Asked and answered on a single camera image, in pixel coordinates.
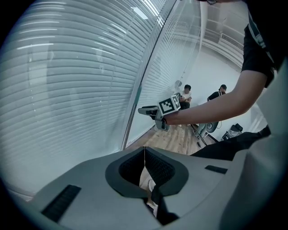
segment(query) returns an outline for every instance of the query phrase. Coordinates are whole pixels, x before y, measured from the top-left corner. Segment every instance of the vent slot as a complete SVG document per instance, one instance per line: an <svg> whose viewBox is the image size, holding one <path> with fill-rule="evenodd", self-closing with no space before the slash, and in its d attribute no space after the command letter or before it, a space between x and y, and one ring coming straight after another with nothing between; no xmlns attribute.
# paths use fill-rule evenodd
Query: vent slot
<svg viewBox="0 0 288 230"><path fill-rule="evenodd" d="M47 218L58 222L61 216L66 212L72 201L75 199L81 188L68 185L50 204L42 211Z"/></svg>
<svg viewBox="0 0 288 230"><path fill-rule="evenodd" d="M242 51L244 50L244 46L241 43L239 43L238 41L234 40L233 38L231 38L225 34L221 34L221 38L220 38L219 42L225 42L225 43L228 43L230 45L233 45L237 49L240 49Z"/></svg>

